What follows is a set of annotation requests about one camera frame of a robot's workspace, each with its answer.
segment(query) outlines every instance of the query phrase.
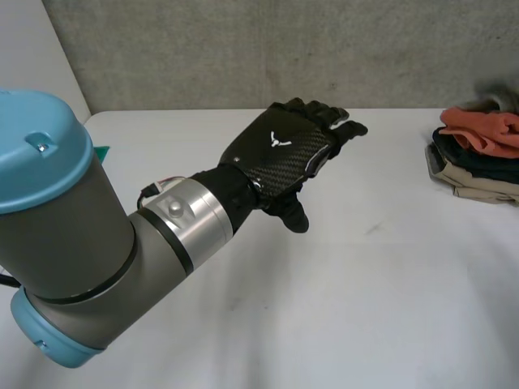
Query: folded clothes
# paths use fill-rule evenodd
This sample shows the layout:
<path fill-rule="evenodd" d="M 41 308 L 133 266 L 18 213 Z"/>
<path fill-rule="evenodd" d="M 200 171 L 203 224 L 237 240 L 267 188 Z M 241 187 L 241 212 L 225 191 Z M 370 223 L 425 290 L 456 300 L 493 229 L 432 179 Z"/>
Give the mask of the folded clothes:
<path fill-rule="evenodd" d="M 500 204 L 500 203 L 508 203 L 512 199 L 519 203 L 519 196 L 514 194 L 501 194 L 496 192 L 489 192 L 487 190 L 474 189 L 474 188 L 464 188 L 454 186 L 453 194 L 456 197 L 461 197 L 463 199 L 472 199 L 477 201 L 482 201 L 484 203 L 489 204 Z"/>
<path fill-rule="evenodd" d="M 519 203 L 519 185 L 476 178 L 466 170 L 445 159 L 433 143 L 426 148 L 429 173 L 454 186 L 454 195 L 487 203 L 514 201 Z"/>
<path fill-rule="evenodd" d="M 513 113 L 467 112 L 458 107 L 441 114 L 446 128 L 441 134 L 454 135 L 464 149 L 488 156 L 519 158 L 519 116 Z"/>
<path fill-rule="evenodd" d="M 519 159 L 484 156 L 471 150 L 465 150 L 452 135 L 442 135 L 438 128 L 432 133 L 432 140 L 441 155 L 468 172 L 473 177 L 489 178 L 519 184 Z"/>

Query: black cable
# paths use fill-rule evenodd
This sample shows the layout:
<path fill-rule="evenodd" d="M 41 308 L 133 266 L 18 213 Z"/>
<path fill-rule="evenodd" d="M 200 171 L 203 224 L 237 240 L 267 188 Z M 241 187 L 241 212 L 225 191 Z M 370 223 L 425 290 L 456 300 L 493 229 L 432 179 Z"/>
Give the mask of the black cable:
<path fill-rule="evenodd" d="M 154 182 L 153 184 L 150 184 L 146 186 L 144 189 L 140 191 L 140 196 L 137 199 L 137 209 L 140 209 L 143 207 L 143 200 L 147 199 L 152 196 L 157 196 L 162 192 L 162 188 L 160 184 Z"/>
<path fill-rule="evenodd" d="M 144 200 L 144 195 L 141 193 L 139 198 L 137 199 L 137 209 L 140 209 L 143 207 L 143 200 Z"/>
<path fill-rule="evenodd" d="M 0 274 L 0 285 L 11 286 L 12 288 L 19 288 L 22 286 L 14 277 Z"/>

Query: white table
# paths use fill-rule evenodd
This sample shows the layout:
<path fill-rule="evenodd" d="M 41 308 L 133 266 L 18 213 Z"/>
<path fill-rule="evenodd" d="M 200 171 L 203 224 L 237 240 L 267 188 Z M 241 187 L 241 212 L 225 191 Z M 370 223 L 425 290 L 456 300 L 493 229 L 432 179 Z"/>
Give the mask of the white table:
<path fill-rule="evenodd" d="M 260 111 L 97 114 L 123 206 L 217 163 Z M 233 241 L 78 370 L 24 339 L 0 293 L 0 387 L 519 387 L 519 210 L 430 180 L 437 109 L 355 109 L 346 145 L 300 199 L 307 234 L 255 212 Z"/>

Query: beige cloth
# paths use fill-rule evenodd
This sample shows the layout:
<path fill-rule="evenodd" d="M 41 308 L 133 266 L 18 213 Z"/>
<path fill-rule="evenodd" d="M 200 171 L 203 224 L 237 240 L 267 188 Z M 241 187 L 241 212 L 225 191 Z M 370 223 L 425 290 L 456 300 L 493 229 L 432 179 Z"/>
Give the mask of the beige cloth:
<path fill-rule="evenodd" d="M 519 204 L 519 185 L 489 178 L 472 177 L 466 170 L 444 159 L 443 170 L 435 172 L 431 166 L 431 153 L 426 150 L 429 173 L 454 186 L 453 194 L 465 199 L 474 199 L 485 203 L 516 202 Z"/>

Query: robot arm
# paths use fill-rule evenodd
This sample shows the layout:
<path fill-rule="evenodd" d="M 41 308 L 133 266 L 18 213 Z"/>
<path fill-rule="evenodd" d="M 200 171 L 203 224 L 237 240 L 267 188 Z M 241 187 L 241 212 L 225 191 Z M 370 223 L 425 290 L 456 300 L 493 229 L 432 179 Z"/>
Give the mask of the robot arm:
<path fill-rule="evenodd" d="M 346 122 L 343 109 L 275 103 L 215 169 L 178 180 L 126 216 L 65 103 L 39 92 L 0 92 L 0 118 L 0 261 L 23 285 L 11 311 L 25 335 L 67 367 L 106 349 L 254 209 L 305 232 L 302 184 L 367 132 Z"/>

